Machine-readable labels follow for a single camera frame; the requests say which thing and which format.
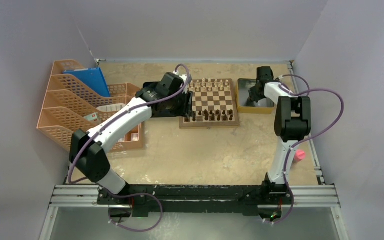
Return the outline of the row of light chess pieces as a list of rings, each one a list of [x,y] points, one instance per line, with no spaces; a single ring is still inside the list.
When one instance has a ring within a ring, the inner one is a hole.
[[[233,80],[229,78],[193,79],[188,85],[192,92],[230,92]]]

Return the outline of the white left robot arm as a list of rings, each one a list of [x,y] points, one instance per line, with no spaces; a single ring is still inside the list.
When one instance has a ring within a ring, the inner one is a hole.
[[[177,71],[167,72],[161,81],[147,82],[134,98],[103,123],[87,131],[75,131],[71,137],[70,168],[67,180],[77,168],[84,178],[108,190],[118,205],[129,199],[130,185],[116,173],[108,152],[133,128],[151,118],[190,117],[193,115],[193,93],[187,90],[192,77]]]

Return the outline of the dark back rank piece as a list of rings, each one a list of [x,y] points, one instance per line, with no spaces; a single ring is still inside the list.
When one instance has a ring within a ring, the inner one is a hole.
[[[204,118],[205,121],[209,120],[209,112],[208,112],[208,110],[204,110],[203,111],[203,118]]]

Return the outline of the orange plastic file rack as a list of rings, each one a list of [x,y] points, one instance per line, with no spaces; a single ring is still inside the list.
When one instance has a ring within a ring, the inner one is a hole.
[[[100,96],[72,74],[63,73],[83,68],[73,59],[53,62],[36,127],[66,151],[70,150],[73,132],[95,126],[85,116],[97,113],[97,107],[110,98]]]

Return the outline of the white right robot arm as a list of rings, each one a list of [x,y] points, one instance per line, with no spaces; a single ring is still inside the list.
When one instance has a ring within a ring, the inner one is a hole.
[[[260,196],[268,204],[274,203],[281,194],[289,194],[289,172],[295,156],[295,147],[311,131],[311,99],[298,96],[287,89],[269,66],[256,70],[256,84],[248,91],[248,100],[257,103],[263,99],[276,105],[274,132],[278,137],[272,166],[261,186]]]

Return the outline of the gold metal tin tray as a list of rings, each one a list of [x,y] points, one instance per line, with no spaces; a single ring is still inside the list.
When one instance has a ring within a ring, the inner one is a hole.
[[[235,87],[236,105],[239,113],[270,115],[275,110],[275,104],[267,98],[258,102],[249,100],[249,90],[256,85],[255,79],[240,78]]]

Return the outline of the blue folder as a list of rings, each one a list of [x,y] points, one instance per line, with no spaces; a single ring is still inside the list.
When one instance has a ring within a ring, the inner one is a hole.
[[[100,67],[64,70],[62,73],[75,76],[102,97],[111,96]]]

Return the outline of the pink capped bottle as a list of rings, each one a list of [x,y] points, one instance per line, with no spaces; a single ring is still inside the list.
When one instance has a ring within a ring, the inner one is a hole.
[[[306,158],[306,152],[302,149],[298,149],[294,155],[294,162],[300,162]]]

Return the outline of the wooden chess board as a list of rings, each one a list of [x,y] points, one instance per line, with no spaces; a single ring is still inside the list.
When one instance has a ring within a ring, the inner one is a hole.
[[[239,114],[237,109],[236,96],[234,93],[235,86],[232,80],[230,92],[193,92],[192,110],[196,114],[196,121],[192,121],[191,117],[179,118],[180,129],[192,129],[192,128],[235,128],[240,126]],[[210,121],[210,114],[208,121],[204,120],[203,112],[205,110],[214,111],[220,110],[221,120],[217,121],[217,115],[215,114],[215,121]],[[228,121],[222,121],[222,112],[226,110],[228,115]],[[229,110],[233,110],[233,120],[229,120]],[[198,116],[198,111],[202,111],[202,116]]]

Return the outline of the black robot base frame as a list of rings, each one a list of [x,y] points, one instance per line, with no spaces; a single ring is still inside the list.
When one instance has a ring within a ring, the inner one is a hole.
[[[134,217],[149,213],[217,213],[280,218],[282,207],[293,202],[288,194],[262,195],[261,185],[152,185],[131,184],[115,195],[98,191],[97,203],[132,207]]]

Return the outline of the orange plastic basket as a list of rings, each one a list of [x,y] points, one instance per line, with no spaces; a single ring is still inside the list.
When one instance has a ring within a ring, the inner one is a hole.
[[[119,83],[108,85],[110,97],[105,99],[101,106],[97,107],[97,115],[101,123],[112,117],[116,111],[103,111],[104,106],[113,104],[127,105],[131,99],[140,90],[139,87],[131,83]],[[122,139],[120,139],[115,146],[110,150],[111,153],[126,152],[130,150],[142,149],[145,146],[144,124],[130,130]]]

